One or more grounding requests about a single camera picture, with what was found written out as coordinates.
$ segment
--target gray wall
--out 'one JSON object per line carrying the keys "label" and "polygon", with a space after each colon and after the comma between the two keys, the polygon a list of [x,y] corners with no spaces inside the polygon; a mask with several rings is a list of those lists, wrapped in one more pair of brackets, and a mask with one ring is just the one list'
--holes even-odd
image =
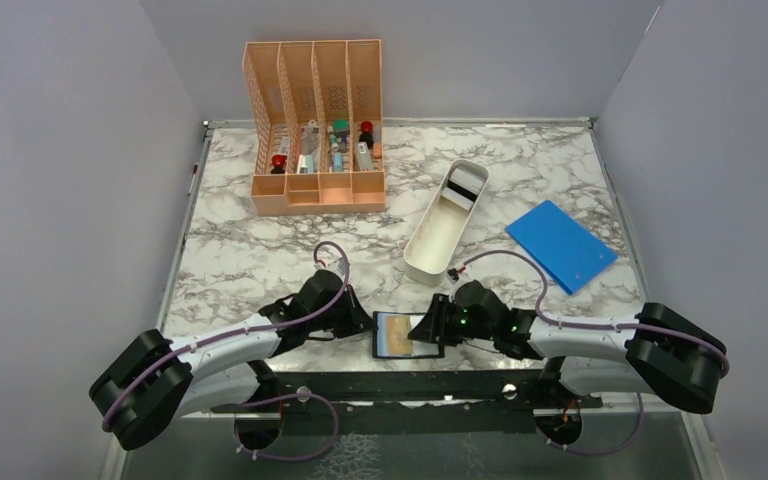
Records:
{"label": "gray wall", "polygon": [[652,298],[729,347],[726,472],[768,478],[768,2],[667,0],[596,131]]}
{"label": "gray wall", "polygon": [[98,475],[87,391],[153,324],[199,121],[137,0],[0,1],[0,479]]}
{"label": "gray wall", "polygon": [[141,0],[202,116],[251,118],[246,42],[383,39],[390,117],[602,112],[661,0]]}

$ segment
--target blue folder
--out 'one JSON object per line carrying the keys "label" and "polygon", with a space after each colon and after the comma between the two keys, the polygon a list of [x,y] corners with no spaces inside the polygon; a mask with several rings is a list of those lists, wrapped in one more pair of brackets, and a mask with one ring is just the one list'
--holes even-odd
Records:
{"label": "blue folder", "polygon": [[570,295],[617,259],[613,250],[550,200],[505,231]]}

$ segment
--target marble tabletop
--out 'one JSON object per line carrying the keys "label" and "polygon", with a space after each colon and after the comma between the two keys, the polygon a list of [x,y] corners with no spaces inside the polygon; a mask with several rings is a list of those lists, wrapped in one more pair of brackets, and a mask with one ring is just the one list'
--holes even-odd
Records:
{"label": "marble tabletop", "polygon": [[[320,240],[345,248],[351,283],[366,311],[424,312],[437,292],[404,273],[402,253],[449,164],[468,159],[491,172],[455,262],[489,249],[520,247],[504,228],[549,199],[613,249],[619,259],[575,295],[551,285],[549,313],[615,316],[642,305],[629,251],[590,132],[585,127],[385,127],[387,210],[374,214],[260,217],[249,197],[257,153],[254,129],[217,129],[206,162],[178,277],[162,326],[167,336],[236,323],[297,291],[314,273]],[[324,252],[330,261],[334,252]],[[533,307],[539,277],[512,257],[469,269],[509,306]],[[461,345],[446,357],[376,360],[371,334],[307,342],[270,359],[277,371],[471,370],[529,368],[534,362]]]}

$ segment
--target table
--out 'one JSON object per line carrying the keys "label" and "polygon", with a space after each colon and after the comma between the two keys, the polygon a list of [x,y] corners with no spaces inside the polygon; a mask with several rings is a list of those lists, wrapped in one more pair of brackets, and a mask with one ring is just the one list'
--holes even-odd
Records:
{"label": "table", "polygon": [[[552,285],[549,313],[614,316],[642,305],[629,249],[586,126],[385,126],[387,211],[378,214],[259,217],[249,193],[257,135],[220,128],[213,136],[177,280],[162,324],[166,336],[198,334],[245,319],[297,291],[314,273],[320,240],[340,244],[351,283],[373,311],[424,312],[437,288],[405,275],[402,254],[449,164],[468,159],[491,178],[455,252],[455,262],[489,249],[519,249],[504,228],[549,199],[593,232],[619,259],[573,296]],[[326,252],[326,259],[336,253]],[[527,265],[491,256],[469,274],[509,306],[530,308],[540,291]],[[268,361],[276,371],[511,369],[535,366],[467,345],[446,358],[376,360],[371,335],[307,342]]]}

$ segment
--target purple cable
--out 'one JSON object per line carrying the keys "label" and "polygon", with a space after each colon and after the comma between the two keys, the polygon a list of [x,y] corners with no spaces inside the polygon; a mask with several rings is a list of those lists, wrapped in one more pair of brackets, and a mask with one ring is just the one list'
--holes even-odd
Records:
{"label": "purple cable", "polygon": [[[317,258],[317,254],[319,253],[319,249],[322,248],[325,245],[330,245],[337,249],[337,251],[340,253],[340,257],[342,257],[343,264],[346,266],[346,274],[343,275],[343,285],[340,287],[340,290],[337,292],[337,295],[334,295],[334,298],[332,298],[328,303],[326,303],[322,308],[319,310],[307,314],[301,318],[297,318],[295,320],[291,320],[289,322],[285,323],[279,323],[279,324],[273,324],[273,325],[258,325],[256,327],[241,327],[235,330],[229,330],[225,333],[220,333],[218,335],[215,335],[210,338],[205,338],[203,340],[199,340],[196,342],[196,348],[203,347],[205,345],[210,345],[211,343],[218,342],[220,340],[225,340],[228,337],[233,337],[236,335],[242,335],[242,334],[248,334],[248,333],[254,333],[254,332],[263,332],[266,330],[275,330],[279,328],[286,328],[286,327],[292,327],[293,325],[298,325],[300,323],[307,322],[313,318],[316,318],[332,306],[334,306],[335,303],[337,303],[337,300],[340,299],[340,297],[343,295],[343,292],[346,290],[346,286],[349,284],[349,257],[346,255],[346,251],[343,250],[339,245],[336,243],[325,240],[322,242],[319,242],[315,247],[313,247],[313,261],[317,262],[319,259]],[[122,390],[122,393],[119,394],[119,396],[116,398],[116,400],[113,402],[113,404],[110,405],[110,408],[107,409],[107,412],[104,414],[104,417],[101,420],[101,429],[105,432],[110,432],[110,422],[113,420],[114,415],[116,414],[117,410],[119,410],[119,407],[122,406],[122,403],[125,401],[126,398],[128,398],[128,395],[132,394],[134,390],[137,389],[137,387],[142,384],[150,375],[153,375],[154,372],[156,372],[163,364],[166,362],[172,360],[173,358],[177,357],[178,355],[187,353],[192,350],[191,345],[183,346],[177,350],[174,350],[172,352],[167,353],[163,357],[161,357],[156,362],[152,363],[148,368],[143,370],[142,373],[140,373],[137,378],[134,379],[133,382],[131,382],[125,390]]]}
{"label": "purple cable", "polygon": [[543,433],[539,428],[537,429],[537,433],[539,433],[540,436],[546,439],[546,443],[548,445],[555,447],[558,450],[563,450],[566,453],[571,453],[573,455],[581,455],[584,457],[603,457],[605,455],[613,455],[621,450],[625,450],[626,448],[630,447],[632,443],[637,441],[637,438],[640,436],[640,432],[642,431],[643,431],[643,397],[641,397],[639,393],[637,394],[637,426],[634,428],[634,432],[632,432],[631,435],[629,435],[629,437],[626,438],[623,443],[611,449],[594,452],[590,450],[581,450],[579,448],[571,447],[569,445],[561,445],[560,443],[555,442],[554,440],[550,440],[545,433]]}
{"label": "purple cable", "polygon": [[275,398],[267,398],[266,400],[260,400],[257,402],[250,402],[250,403],[238,403],[238,407],[247,407],[247,408],[253,408],[253,407],[259,407],[261,405],[267,405],[269,403],[275,403],[275,402],[283,402],[284,400],[290,400],[293,398],[302,398],[302,397],[309,397],[313,398],[315,400],[319,400],[320,402],[324,403],[326,407],[328,407],[328,410],[331,411],[331,417],[334,418],[334,430],[331,432],[331,438],[328,439],[328,442],[320,448],[319,450],[307,454],[307,455],[301,455],[298,457],[283,457],[281,455],[273,455],[271,453],[260,453],[259,450],[249,450],[246,448],[245,445],[243,445],[243,442],[240,441],[240,435],[239,431],[237,430],[237,427],[234,427],[234,438],[237,440],[237,443],[239,444],[239,452],[246,452],[249,455],[252,455],[253,458],[262,457],[262,458],[268,458],[270,460],[280,460],[283,462],[306,462],[308,460],[313,460],[314,458],[322,455],[323,453],[328,452],[328,450],[331,449],[331,447],[334,446],[334,444],[337,442],[337,436],[340,434],[340,417],[337,415],[337,409],[334,408],[334,405],[328,401],[325,397],[321,395],[317,395],[315,393],[291,393],[287,395],[281,395],[279,397]]}
{"label": "purple cable", "polygon": [[545,313],[543,313],[543,309],[541,308],[543,304],[543,299],[546,298],[546,294],[549,292],[549,280],[546,278],[546,274],[543,273],[543,270],[539,266],[537,266],[537,264],[533,260],[526,257],[525,255],[522,255],[521,253],[513,252],[510,250],[489,250],[486,252],[479,253],[478,255],[475,255],[474,257],[467,259],[463,263],[463,265],[467,266],[481,257],[486,257],[487,255],[494,255],[494,254],[512,255],[514,257],[517,257],[520,260],[527,263],[529,266],[531,266],[531,268],[533,268],[537,272],[537,274],[540,275],[540,281],[543,284],[543,288],[540,291],[540,295],[537,296],[537,302],[534,304],[534,311],[537,313],[537,316],[540,317],[541,320],[548,323],[549,325],[554,325],[556,327],[563,326],[563,327],[570,327],[570,328],[580,328],[583,330],[614,330],[614,328],[618,330],[644,330],[647,332],[657,333],[667,337],[677,338],[679,340],[684,340],[686,342],[696,344],[708,350],[709,352],[711,352],[711,354],[717,357],[717,360],[719,360],[723,366],[723,370],[720,373],[720,378],[723,378],[726,375],[728,375],[728,372],[731,369],[731,366],[729,365],[729,361],[726,358],[725,353],[723,353],[719,348],[715,347],[710,342],[706,342],[705,340],[696,338],[686,333],[676,332],[673,330],[669,330],[661,327],[655,327],[652,325],[642,325],[639,323],[619,323],[616,325],[616,327],[614,327],[614,325],[611,325],[611,324],[603,324],[603,325],[595,324],[594,325],[591,323],[563,322],[560,320],[549,318]]}

